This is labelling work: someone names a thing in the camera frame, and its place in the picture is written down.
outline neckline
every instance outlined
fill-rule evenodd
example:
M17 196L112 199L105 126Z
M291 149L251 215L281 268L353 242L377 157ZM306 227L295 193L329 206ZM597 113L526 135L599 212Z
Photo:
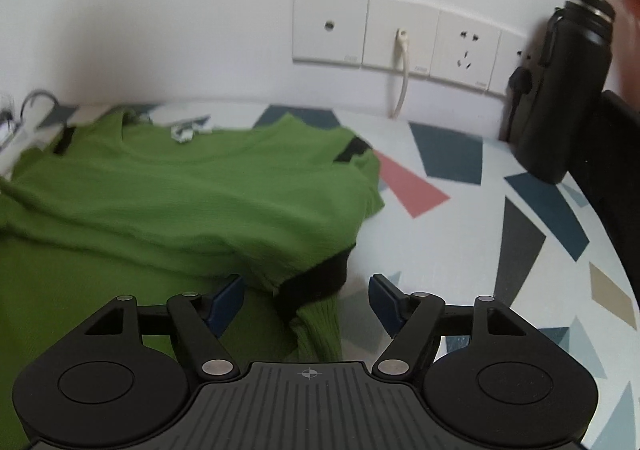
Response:
M245 135L247 139L242 142L242 144L238 145L235 148L230 148L225 150L222 153L212 153L206 152L206 154L198 155L197 157L166 157L160 155L148 154L146 152L141 152L136 148L129 146L125 143L124 137L122 136L122 130L124 128L124 119L127 116L127 110L122 110L120 114L120 118L116 121L117 130L115 131L115 143L117 145L118 150L134 157L139 160L143 160L145 162L152 163L164 163L164 164L176 164L176 163L195 163L201 162L205 160L212 159L222 159L225 157L229 157L231 155L238 154L242 151L245 151L251 147L254 147L256 144L261 143L262 141L267 140L271 136L273 136L276 132L278 132L281 128L284 128L286 125L290 125L293 122L298 122L298 119L290 113L284 114L281 118L279 118L274 123L265 126L258 126L257 128L246 128L246 129L221 129L221 130L212 130L211 132L207 132L209 134L217 134L217 133L225 133L225 134L237 134L237 135ZM170 136L171 131L169 127L154 125L153 123L149 123L150 126L154 126Z

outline beige shape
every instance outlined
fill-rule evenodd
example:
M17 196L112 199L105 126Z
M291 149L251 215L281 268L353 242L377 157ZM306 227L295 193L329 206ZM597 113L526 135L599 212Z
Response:
M591 298L637 331L638 326L631 298L591 262L589 269L591 273Z

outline tabletop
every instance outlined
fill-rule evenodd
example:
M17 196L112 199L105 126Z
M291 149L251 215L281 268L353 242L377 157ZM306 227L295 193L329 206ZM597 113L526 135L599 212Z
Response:
M339 295L344 359L370 367L390 341L369 308L372 274L448 304L472 305L478 295L493 295L595 378L598 408L583 443L636 450L638 304L598 216L570 175L548 185L528 174L505 143L379 116L240 102L129 106L158 125L250 128L291 112L309 125L351 128L381 161L385 208L362 226ZM10 175L21 150L48 143L64 123L91 121L110 108L33 112L0 152L0 174ZM444 338L438 357L467 342Z

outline wall outlet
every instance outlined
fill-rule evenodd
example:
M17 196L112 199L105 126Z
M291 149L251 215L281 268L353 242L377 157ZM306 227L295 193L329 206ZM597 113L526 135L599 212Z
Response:
M396 32L409 35L409 72L427 76L433 58L440 11L425 4L403 0L369 0L367 33L362 64L402 71Z
M499 39L498 27L442 11L431 76L486 90Z
M537 61L537 50L530 46L523 35L502 30L495 55L494 71L491 74L489 92L506 96L509 77L517 67L529 67Z
M294 0L294 60L360 65L369 0Z

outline black power cord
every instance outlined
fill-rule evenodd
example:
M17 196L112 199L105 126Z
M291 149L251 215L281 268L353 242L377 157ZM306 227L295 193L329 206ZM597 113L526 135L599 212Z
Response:
M511 142L511 128L513 128L513 118L516 115L516 109L520 105L520 100L525 94L529 94L533 87L533 79L531 71L526 67L518 67L509 77L509 88L513 97L511 98L511 109L509 111L509 120L507 123L507 143Z

